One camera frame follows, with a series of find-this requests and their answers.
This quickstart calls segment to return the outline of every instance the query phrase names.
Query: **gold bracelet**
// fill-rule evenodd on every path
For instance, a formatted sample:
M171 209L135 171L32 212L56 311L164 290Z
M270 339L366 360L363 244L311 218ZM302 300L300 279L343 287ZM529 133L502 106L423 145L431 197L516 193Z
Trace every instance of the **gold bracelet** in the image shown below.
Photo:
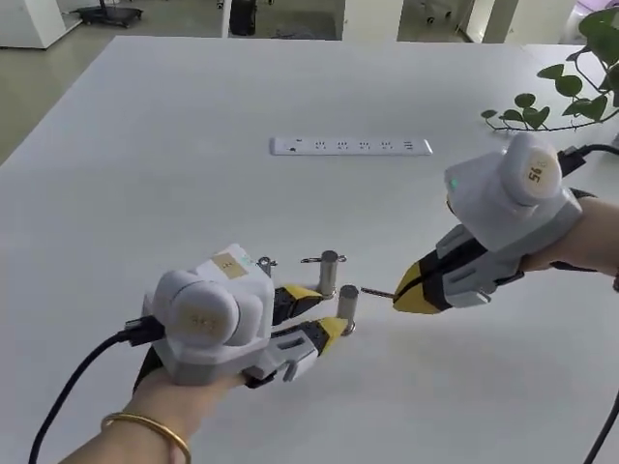
M185 441L162 423L159 423L156 420L145 418L144 416L140 416L138 414L114 413L103 418L103 420L101 421L101 430L104 430L115 421L139 423L140 425L150 428L152 431L158 433L166 440L169 440L174 445L176 445L176 447L185 456L185 463L192 464L192 454Z

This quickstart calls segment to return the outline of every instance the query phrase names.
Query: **white table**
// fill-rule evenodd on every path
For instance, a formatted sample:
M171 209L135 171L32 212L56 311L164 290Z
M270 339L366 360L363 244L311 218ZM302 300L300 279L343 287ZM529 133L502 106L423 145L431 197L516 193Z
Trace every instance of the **white table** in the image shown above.
M280 261L333 248L340 283L395 288L455 220L442 170L500 147L478 114L569 48L114 40L0 169L0 447L24 462L82 358L138 315L144 290L239 242ZM558 132L558 147L614 128ZM272 135L429 139L429 159L282 159ZM619 159L571 183L619 201ZM294 385L239 389L192 443L195 461L578 463L619 386L608 278L548 272L492 305L398 314L363 297L358 329ZM318 314L333 313L325 305ZM128 399L145 349L88 370L44 442L54 462ZM599 464L616 461L619 432Z

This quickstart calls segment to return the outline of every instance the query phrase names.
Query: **power strip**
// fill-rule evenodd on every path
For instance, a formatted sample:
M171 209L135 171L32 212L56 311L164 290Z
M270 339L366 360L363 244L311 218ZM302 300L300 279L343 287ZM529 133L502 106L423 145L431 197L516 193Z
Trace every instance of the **power strip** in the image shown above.
M432 149L425 139L274 137L271 155L296 157L368 156L427 157Z

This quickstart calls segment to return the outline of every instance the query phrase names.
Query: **metal pin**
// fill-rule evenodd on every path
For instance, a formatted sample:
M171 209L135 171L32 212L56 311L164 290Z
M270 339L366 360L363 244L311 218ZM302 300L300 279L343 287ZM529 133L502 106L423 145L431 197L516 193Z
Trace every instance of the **metal pin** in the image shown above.
M354 285L344 285L339 290L338 318L348 321L342 336L349 336L355 332L355 312L359 300L359 289Z
M372 290L371 288L366 288L366 287L361 287L360 290L363 293L367 293L368 295L373 295L374 297L389 298L390 300L393 300L396 297L396 295L394 295L393 293L381 292L380 290Z
M277 266L278 262L275 260L272 260L268 256L262 256L260 259L258 259L256 264L262 271L265 272L267 276L271 276L271 268Z
M318 293L325 300L336 295L336 279L338 276L339 255L332 249L324 251L320 256L320 276L318 277Z
M341 255L338 256L338 262L339 263L345 263L346 261L348 261L348 258L344 254L341 254ZM322 262L322 257L320 257L320 258L305 258L305 259L302 259L301 262L303 264L320 263L320 262Z

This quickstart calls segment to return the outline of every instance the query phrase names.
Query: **human hand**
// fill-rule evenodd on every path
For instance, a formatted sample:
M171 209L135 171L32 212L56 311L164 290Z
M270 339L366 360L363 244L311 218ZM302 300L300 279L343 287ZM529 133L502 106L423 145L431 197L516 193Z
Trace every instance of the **human hand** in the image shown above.
M619 269L619 207L598 198L578 200L582 218L561 240L522 260L521 270L542 271L563 261L579 268L617 276Z
M158 369L142 380L124 412L158 421L189 440L217 402L244 383L241 375L235 375L204 387L184 387L174 385L168 373Z

